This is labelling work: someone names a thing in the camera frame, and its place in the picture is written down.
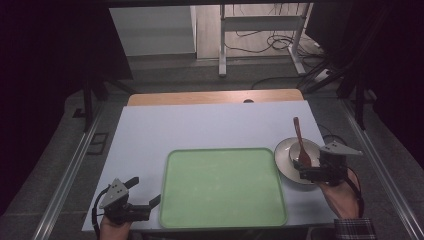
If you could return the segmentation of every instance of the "plaid sleeve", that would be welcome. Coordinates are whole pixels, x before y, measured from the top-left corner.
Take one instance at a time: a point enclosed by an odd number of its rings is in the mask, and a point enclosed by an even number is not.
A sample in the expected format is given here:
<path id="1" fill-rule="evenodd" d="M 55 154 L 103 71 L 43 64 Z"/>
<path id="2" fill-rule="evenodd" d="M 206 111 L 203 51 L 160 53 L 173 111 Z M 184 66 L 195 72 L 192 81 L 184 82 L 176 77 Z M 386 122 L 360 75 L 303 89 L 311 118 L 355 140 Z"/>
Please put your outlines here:
<path id="1" fill-rule="evenodd" d="M 374 240 L 377 239 L 374 226 L 369 218 L 335 219 L 336 239 Z"/>

